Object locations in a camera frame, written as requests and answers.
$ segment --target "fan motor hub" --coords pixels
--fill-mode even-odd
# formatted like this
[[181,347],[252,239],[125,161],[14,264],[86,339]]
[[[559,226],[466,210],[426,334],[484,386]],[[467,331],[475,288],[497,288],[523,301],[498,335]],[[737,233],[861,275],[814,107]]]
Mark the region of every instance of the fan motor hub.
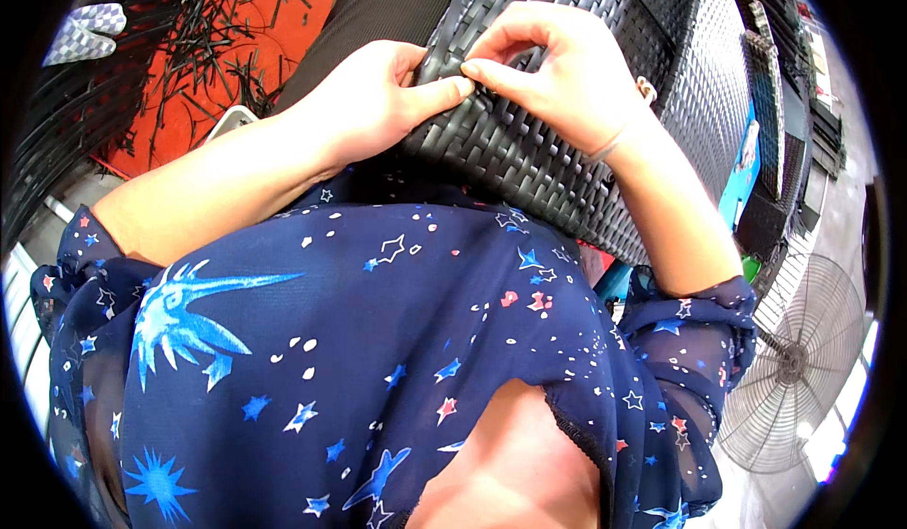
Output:
[[778,378],[783,383],[797,383],[806,369],[809,354],[802,346],[791,345],[785,346],[779,356],[781,366],[778,369]]

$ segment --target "woven rattan furniture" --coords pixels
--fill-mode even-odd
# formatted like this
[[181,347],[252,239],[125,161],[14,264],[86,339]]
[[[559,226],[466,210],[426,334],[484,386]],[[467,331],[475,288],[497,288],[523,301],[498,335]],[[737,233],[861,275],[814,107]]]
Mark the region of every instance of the woven rattan furniture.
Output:
[[[472,43],[516,0],[454,0],[419,71],[420,83],[459,74]],[[617,38],[630,72],[659,91],[655,112],[716,200],[743,139],[749,87],[734,0],[542,0],[587,9]],[[534,49],[517,68],[537,70]],[[438,163],[625,263],[640,237],[606,165],[590,162],[540,120],[480,88],[414,130],[409,154]]]

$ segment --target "metal fan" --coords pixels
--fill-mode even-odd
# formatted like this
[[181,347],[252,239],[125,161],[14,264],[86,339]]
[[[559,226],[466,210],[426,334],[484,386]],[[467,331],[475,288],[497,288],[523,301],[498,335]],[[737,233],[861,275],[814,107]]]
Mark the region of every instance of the metal fan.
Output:
[[[805,459],[803,446],[832,408],[864,341],[864,307],[840,266],[803,254],[789,255],[784,265],[804,268],[803,277],[787,308],[782,301],[757,310],[757,356],[727,397],[719,431],[727,455],[757,474],[783,472]],[[776,279],[790,273],[783,268]],[[760,312],[772,309],[777,322],[760,321]]]

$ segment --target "forearm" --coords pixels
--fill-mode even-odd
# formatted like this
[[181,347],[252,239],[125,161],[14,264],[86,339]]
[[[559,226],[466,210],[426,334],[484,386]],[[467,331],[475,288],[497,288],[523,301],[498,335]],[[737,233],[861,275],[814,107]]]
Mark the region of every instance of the forearm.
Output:
[[306,135],[313,131],[265,118],[136,177],[92,210],[126,255],[169,265],[332,176],[329,142]]
[[678,297],[742,274],[730,231],[656,117],[628,128],[608,158],[659,285]]

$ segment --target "fingernail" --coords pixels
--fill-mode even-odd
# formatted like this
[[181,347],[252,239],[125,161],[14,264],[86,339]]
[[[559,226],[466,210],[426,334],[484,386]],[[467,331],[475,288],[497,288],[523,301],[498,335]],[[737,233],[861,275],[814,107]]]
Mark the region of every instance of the fingernail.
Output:
[[475,84],[466,77],[453,77],[453,83],[460,92],[460,98],[466,98],[468,95],[472,94],[473,90],[475,90]]
[[463,74],[469,77],[474,77],[475,75],[479,74],[479,68],[470,61],[466,61],[465,63],[460,65],[460,70]]

